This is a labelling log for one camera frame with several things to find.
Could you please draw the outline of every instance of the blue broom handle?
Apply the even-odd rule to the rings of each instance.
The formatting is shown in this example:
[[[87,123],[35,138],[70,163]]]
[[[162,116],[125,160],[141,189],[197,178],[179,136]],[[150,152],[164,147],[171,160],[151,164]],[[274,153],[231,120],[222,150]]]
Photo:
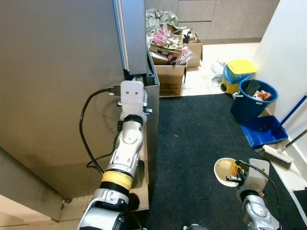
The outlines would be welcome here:
[[[288,113],[288,115],[281,121],[281,123],[279,124],[279,127],[281,127],[286,120],[288,120],[288,118],[295,112],[295,110],[304,102],[304,100],[307,98],[306,94],[302,97],[302,99],[294,106],[294,108],[290,111],[290,113]]]

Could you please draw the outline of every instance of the blue bucket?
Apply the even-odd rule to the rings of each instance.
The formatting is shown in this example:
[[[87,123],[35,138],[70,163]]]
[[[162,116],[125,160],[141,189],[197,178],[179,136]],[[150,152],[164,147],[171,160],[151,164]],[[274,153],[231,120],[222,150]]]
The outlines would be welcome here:
[[[230,112],[236,120],[239,122],[255,118],[262,113],[262,111],[272,102],[275,102],[278,98],[277,91],[269,84],[256,80],[260,84],[260,90],[270,92],[272,97],[269,101],[260,101],[254,97],[245,93],[245,88],[248,86],[251,80],[244,80],[240,83],[239,93],[234,93],[235,100],[231,106]]]

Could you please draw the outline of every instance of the cardboard box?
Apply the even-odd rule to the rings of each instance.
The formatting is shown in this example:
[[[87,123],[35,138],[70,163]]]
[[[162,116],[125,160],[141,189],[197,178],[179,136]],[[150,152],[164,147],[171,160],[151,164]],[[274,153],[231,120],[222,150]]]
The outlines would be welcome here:
[[[180,96],[187,66],[154,66],[160,81],[160,96]]]
[[[200,60],[202,60],[202,42],[183,44],[183,46],[187,46],[189,50],[195,53],[195,58],[188,61],[188,68],[195,68],[199,66]]]

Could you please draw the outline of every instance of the white wall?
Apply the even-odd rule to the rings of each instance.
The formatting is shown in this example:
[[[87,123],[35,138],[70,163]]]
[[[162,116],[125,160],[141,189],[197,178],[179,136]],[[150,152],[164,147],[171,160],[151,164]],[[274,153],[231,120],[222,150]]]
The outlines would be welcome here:
[[[258,69],[257,79],[271,84],[279,94],[268,111],[280,121],[307,92],[306,15],[306,0],[281,0],[253,60]],[[290,140],[307,128],[307,101],[283,127]],[[306,160],[307,135],[294,148],[303,156],[300,161],[295,159],[295,163]]]

